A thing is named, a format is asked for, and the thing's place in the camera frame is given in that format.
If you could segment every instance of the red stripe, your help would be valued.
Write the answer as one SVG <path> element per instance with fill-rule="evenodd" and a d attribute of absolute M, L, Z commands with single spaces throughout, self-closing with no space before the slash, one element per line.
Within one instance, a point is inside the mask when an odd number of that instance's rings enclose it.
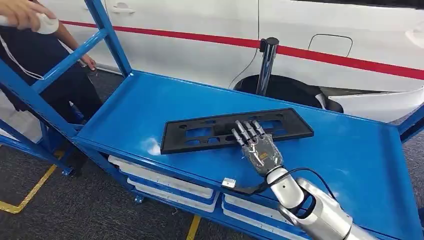
<path fill-rule="evenodd" d="M 97 28 L 95 24 L 92 23 L 84 23 L 84 22 L 75 22 L 75 21 L 61 21 L 63 24 L 81 26 L 81 27 L 89 27 L 89 28 Z M 114 26 L 116 31 L 120 32 L 129 32 L 129 33 L 137 33 L 137 34 L 147 34 L 154 36 L 163 36 L 170 38 L 178 38 L 178 39 L 188 39 L 188 40 L 196 40 L 210 43 L 219 43 L 219 44 L 228 44 L 240 47 L 247 48 L 259 48 L 260 42 L 258 40 L 252 39 L 244 39 L 244 38 L 235 38 L 235 37 L 227 37 L 227 36 L 214 36 L 214 35 L 205 35 L 205 34 L 196 34 L 196 33 L 188 33 L 188 32 L 177 32 L 177 31 L 165 31 L 165 30 L 154 30 L 154 29 L 144 29 L 144 28 L 135 28 L 135 27 L 126 27 L 126 26 Z M 328 53 L 309 51 L 289 46 L 278 46 L 277 54 L 308 59 L 322 63 L 334 64 L 339 66 L 345 66 L 355 69 L 362 69 L 377 73 L 390 74 L 400 77 L 407 77 L 413 79 L 424 80 L 424 70 L 390 65 L 385 63 L 360 60 L 345 56 L 337 56 Z"/>

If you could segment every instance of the robot finger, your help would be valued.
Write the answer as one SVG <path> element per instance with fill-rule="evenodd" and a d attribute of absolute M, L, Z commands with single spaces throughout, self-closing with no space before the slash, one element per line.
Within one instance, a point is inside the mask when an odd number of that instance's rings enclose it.
<path fill-rule="evenodd" d="M 237 120 L 237 121 L 235 121 L 235 124 L 237 124 L 237 127 L 240 130 L 241 135 L 243 135 L 244 139 L 246 141 L 249 141 L 251 139 L 251 137 L 249 136 L 246 129 L 243 127 L 242 123 L 239 120 Z"/>
<path fill-rule="evenodd" d="M 261 136 L 266 134 L 264 129 L 262 128 L 262 126 L 259 124 L 258 121 L 255 120 L 252 123 Z"/>
<path fill-rule="evenodd" d="M 248 121 L 244 121 L 243 123 L 246 126 L 246 128 L 249 131 L 252 138 L 254 139 L 257 136 L 256 131 L 253 129 L 253 127 L 251 126 L 251 124 Z"/>
<path fill-rule="evenodd" d="M 245 145 L 245 142 L 243 142 L 242 137 L 237 133 L 237 131 L 234 128 L 231 129 L 231 132 L 234 135 L 235 140 L 237 140 L 237 143 L 243 147 Z"/>

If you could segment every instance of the chrome pole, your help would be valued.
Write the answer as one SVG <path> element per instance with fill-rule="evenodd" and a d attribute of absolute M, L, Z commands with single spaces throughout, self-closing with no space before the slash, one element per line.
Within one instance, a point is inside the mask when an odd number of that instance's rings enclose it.
<path fill-rule="evenodd" d="M 275 37 L 269 37 L 260 41 L 259 51 L 263 53 L 263 56 L 259 79 L 257 81 L 257 95 L 265 96 L 267 93 L 268 83 L 270 82 L 271 71 L 273 69 L 279 42 L 280 41 Z"/>

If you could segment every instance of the car door handle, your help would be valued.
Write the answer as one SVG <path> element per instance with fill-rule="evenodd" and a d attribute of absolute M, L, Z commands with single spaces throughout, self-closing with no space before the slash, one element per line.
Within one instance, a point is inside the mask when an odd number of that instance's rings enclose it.
<path fill-rule="evenodd" d="M 130 8 L 125 2 L 118 2 L 112 7 L 111 11 L 117 14 L 133 14 L 136 11 Z"/>
<path fill-rule="evenodd" d="M 406 31 L 406 37 L 415 45 L 424 49 L 424 22 L 414 29 Z"/>

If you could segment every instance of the person's hand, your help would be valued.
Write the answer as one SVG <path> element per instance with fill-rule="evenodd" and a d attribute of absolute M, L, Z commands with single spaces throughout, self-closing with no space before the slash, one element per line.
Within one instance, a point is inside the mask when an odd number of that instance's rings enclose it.
<path fill-rule="evenodd" d="M 0 15 L 7 17 L 11 27 L 19 30 L 31 28 L 33 32 L 40 29 L 40 20 L 36 13 L 47 15 L 50 19 L 56 16 L 39 4 L 29 0 L 0 0 Z"/>
<path fill-rule="evenodd" d="M 96 70 L 96 61 L 94 61 L 89 55 L 85 54 L 81 57 L 81 61 L 85 63 L 91 71 Z"/>

